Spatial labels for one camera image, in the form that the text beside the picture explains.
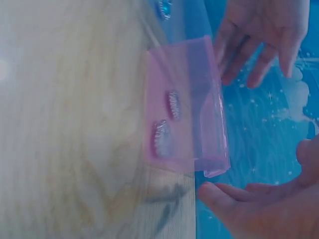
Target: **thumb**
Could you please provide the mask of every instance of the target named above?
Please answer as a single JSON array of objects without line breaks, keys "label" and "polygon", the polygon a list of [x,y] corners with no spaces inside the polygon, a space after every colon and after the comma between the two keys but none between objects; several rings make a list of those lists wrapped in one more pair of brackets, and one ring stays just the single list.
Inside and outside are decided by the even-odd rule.
[{"label": "thumb", "polygon": [[237,201],[212,183],[204,183],[198,190],[198,197],[222,222],[237,205]]},{"label": "thumb", "polygon": [[293,66],[307,30],[284,29],[279,46],[279,64],[285,77],[292,77]]}]

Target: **fingernail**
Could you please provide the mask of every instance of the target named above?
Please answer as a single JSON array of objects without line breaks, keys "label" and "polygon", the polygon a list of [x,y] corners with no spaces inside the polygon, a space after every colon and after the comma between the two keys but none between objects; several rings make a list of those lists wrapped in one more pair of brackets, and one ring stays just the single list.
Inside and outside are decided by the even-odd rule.
[{"label": "fingernail", "polygon": [[296,156],[299,164],[302,164],[306,160],[309,142],[310,140],[304,139],[297,146]]},{"label": "fingernail", "polygon": [[293,76],[293,66],[290,65],[287,71],[287,78],[291,78]]}]

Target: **plastic pouch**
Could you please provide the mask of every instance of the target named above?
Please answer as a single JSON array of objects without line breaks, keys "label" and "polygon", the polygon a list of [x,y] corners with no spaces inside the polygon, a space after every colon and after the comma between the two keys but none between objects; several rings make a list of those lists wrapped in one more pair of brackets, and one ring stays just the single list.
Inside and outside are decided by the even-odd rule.
[{"label": "plastic pouch", "polygon": [[230,168],[221,83],[211,38],[147,53],[143,156],[176,172]]}]

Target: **wooden table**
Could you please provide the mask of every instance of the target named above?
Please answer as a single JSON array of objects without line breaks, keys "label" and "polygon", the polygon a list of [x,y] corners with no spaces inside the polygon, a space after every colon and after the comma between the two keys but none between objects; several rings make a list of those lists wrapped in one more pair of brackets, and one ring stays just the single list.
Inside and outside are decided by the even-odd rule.
[{"label": "wooden table", "polygon": [[1,239],[195,238],[193,176],[141,157],[163,42],[139,0],[2,0]]}]

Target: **finger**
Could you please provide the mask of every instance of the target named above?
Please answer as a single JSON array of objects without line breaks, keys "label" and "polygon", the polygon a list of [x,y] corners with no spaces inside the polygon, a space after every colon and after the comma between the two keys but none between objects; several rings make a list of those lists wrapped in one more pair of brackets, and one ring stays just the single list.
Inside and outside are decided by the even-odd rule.
[{"label": "finger", "polygon": [[257,38],[249,38],[243,44],[222,77],[222,82],[225,85],[229,85],[231,81],[237,76],[240,69],[249,60],[252,54],[254,54],[260,44],[261,42]]},{"label": "finger", "polygon": [[232,23],[227,17],[224,17],[220,24],[214,42],[214,54],[217,64],[221,62],[226,46],[232,36],[235,35],[237,26]]},{"label": "finger", "polygon": [[300,45],[307,30],[284,30],[279,48],[279,64],[287,78],[292,77],[293,66],[298,55]]},{"label": "finger", "polygon": [[269,194],[276,186],[264,183],[249,183],[245,190],[251,193]]},{"label": "finger", "polygon": [[248,202],[254,199],[255,194],[247,192],[246,190],[233,187],[224,183],[215,184],[220,190],[228,194],[231,198],[239,202]]},{"label": "finger", "polygon": [[303,165],[307,160],[307,154],[308,154],[308,148],[309,148],[310,142],[311,141],[309,139],[304,139],[298,144],[296,148],[296,157],[300,165]]},{"label": "finger", "polygon": [[275,47],[269,44],[264,46],[264,49],[258,56],[258,59],[254,66],[253,71],[248,77],[248,80],[247,80],[248,88],[258,87],[262,83],[276,55],[277,55],[277,50]]},{"label": "finger", "polygon": [[203,184],[198,190],[198,197],[222,221],[229,218],[238,203],[212,183]]},{"label": "finger", "polygon": [[223,58],[218,65],[219,72],[221,76],[225,74],[225,70],[232,62],[234,55],[240,50],[241,46],[247,41],[249,37],[244,33],[238,32],[232,39],[229,41],[226,46]]}]

